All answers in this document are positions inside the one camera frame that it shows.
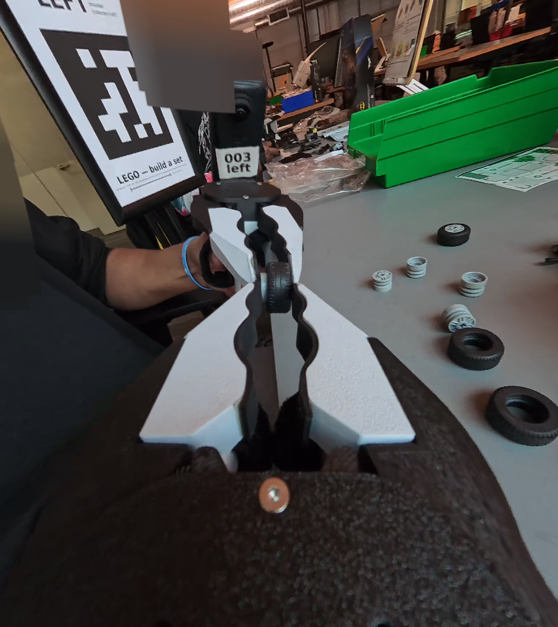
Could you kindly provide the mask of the black lego wheel grey rim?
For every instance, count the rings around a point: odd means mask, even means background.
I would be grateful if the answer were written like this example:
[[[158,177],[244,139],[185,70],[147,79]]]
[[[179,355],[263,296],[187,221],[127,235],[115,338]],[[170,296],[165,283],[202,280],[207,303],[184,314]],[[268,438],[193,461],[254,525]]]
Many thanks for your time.
[[[266,309],[270,314],[285,314],[291,310],[293,274],[287,262],[267,262],[264,273]]]
[[[436,233],[437,243],[443,247],[458,247],[468,242],[471,228],[464,223],[447,223]]]

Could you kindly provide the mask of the wooden workbench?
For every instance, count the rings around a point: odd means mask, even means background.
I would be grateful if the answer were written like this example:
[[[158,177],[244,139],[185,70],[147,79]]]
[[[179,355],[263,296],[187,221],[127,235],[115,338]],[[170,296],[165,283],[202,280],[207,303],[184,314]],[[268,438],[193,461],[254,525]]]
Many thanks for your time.
[[[558,27],[431,53],[419,60],[417,71],[424,74],[443,68],[449,80],[456,80],[472,74],[483,77],[492,67],[547,59],[558,59]]]

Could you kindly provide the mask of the black framed marker sign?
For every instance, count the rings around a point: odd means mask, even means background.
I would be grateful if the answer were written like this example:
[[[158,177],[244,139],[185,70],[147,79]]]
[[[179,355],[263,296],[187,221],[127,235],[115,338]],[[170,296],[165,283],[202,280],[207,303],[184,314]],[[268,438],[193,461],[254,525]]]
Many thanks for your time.
[[[0,1],[0,30],[116,224],[205,183],[140,89],[119,1]]]

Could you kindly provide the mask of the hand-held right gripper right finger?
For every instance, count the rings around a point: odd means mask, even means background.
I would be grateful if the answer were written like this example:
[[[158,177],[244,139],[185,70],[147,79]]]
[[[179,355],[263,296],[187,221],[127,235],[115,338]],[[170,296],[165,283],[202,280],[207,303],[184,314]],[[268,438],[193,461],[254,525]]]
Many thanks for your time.
[[[362,446],[414,441],[412,427],[369,337],[302,284],[279,315],[279,426],[299,444]]]

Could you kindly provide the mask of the person's left hand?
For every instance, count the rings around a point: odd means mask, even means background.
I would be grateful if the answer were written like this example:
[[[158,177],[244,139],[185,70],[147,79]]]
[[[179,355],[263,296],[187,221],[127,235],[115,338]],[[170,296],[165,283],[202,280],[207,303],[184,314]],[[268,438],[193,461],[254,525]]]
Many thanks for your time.
[[[203,277],[202,250],[205,247],[209,247],[207,264],[210,272],[215,274],[226,271],[226,267],[211,251],[209,235],[207,233],[202,233],[199,236],[189,238],[183,246],[184,256],[182,256],[182,258],[185,258],[184,267],[186,268],[186,273],[188,274],[188,277],[191,278],[192,282],[196,286],[200,286],[204,290],[222,292],[227,297],[233,296],[236,293],[236,288],[234,286],[230,286],[227,288],[212,287]]]

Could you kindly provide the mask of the black rubber lego tire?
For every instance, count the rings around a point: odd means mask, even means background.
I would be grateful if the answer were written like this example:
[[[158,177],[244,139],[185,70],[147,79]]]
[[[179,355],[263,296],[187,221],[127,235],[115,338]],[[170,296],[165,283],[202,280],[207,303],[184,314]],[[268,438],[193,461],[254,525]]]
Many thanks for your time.
[[[471,371],[487,371],[499,364],[504,354],[502,340],[479,328],[455,331],[447,346],[448,357],[458,366]]]
[[[486,419],[496,432],[518,444],[543,446],[558,437],[558,406],[530,388],[497,388],[487,403]]]

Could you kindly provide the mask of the person's left forearm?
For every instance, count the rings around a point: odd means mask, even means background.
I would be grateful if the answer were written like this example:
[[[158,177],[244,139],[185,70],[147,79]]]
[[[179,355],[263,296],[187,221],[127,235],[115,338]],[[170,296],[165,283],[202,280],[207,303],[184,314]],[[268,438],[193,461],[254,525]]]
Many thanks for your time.
[[[140,310],[197,289],[183,269],[181,248],[110,250],[104,272],[106,303],[112,309]]]

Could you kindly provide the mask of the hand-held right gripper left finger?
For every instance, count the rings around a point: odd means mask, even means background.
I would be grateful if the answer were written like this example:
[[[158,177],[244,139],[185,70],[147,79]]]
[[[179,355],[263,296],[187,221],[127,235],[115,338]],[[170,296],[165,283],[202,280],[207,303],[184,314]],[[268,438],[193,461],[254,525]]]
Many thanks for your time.
[[[215,449],[230,470],[273,467],[278,412],[272,349],[257,347],[259,283],[242,287],[191,331],[140,430],[147,444]]]

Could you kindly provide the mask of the pile of dark lego parts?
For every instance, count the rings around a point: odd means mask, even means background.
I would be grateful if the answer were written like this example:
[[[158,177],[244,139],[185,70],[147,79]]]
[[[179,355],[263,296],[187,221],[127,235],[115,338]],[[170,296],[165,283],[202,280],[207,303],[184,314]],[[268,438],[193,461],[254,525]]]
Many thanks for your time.
[[[289,163],[301,158],[344,153],[350,112],[324,105],[290,114],[267,112],[262,162]]]

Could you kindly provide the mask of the green plastic bin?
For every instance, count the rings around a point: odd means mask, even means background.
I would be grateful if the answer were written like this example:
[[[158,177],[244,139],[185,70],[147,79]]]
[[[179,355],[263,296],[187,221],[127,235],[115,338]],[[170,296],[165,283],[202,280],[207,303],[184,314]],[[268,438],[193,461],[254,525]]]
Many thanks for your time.
[[[347,150],[390,188],[548,144],[558,59],[493,68],[352,114]]]

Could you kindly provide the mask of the black office chair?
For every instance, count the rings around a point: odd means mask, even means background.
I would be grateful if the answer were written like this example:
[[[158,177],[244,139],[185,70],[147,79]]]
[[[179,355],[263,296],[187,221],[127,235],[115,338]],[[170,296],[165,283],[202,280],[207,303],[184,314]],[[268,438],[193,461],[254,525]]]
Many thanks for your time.
[[[162,347],[168,347],[172,343],[168,329],[171,320],[195,312],[208,317],[226,300],[227,295],[222,292],[195,289],[145,309],[113,311]]]

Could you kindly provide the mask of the green white instruction sheet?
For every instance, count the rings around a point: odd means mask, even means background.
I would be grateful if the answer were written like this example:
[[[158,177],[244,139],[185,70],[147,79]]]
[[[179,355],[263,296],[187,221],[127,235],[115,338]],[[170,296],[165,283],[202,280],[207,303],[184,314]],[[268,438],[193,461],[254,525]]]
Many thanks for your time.
[[[458,179],[527,192],[558,181],[558,147],[535,147],[457,175]]]

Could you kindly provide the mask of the dark printed box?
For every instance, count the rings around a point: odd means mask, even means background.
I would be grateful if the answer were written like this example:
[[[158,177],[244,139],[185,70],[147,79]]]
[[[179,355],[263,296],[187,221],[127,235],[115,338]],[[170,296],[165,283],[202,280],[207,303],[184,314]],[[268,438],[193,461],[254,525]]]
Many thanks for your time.
[[[343,88],[343,102],[351,113],[374,105],[374,38],[371,16],[347,21],[338,40],[335,88]]]

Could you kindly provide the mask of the standing instruction board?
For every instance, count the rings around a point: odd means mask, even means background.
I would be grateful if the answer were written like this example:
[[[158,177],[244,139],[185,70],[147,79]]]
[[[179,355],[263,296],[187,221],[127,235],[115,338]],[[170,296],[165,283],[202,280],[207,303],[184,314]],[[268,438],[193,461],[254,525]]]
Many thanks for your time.
[[[408,85],[417,71],[433,1],[400,1],[383,83]]]

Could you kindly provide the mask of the clear plastic bag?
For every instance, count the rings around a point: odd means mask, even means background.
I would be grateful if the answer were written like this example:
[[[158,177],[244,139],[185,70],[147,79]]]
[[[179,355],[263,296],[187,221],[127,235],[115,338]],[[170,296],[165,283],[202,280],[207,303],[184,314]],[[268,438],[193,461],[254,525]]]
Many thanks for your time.
[[[329,153],[288,164],[272,162],[266,169],[271,182],[299,204],[360,192],[370,178],[365,159],[347,153]]]

